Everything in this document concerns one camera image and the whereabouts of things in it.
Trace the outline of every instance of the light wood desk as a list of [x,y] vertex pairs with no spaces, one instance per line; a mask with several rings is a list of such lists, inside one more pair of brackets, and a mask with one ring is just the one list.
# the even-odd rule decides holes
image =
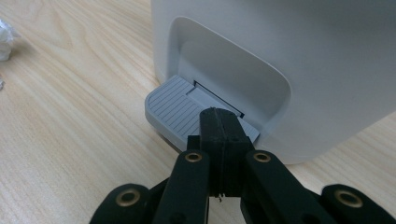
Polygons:
[[[149,0],[1,1],[21,34],[0,63],[0,223],[88,223],[115,187],[153,187],[176,152],[145,119],[153,73]],[[309,189],[360,189],[396,217],[396,114],[289,166]],[[236,199],[210,223],[244,223]]]

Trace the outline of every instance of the white plastic housing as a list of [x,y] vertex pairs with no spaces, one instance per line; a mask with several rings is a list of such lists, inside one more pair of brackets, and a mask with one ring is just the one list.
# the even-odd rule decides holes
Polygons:
[[396,1],[152,0],[161,82],[245,114],[256,148],[312,159],[396,109]]

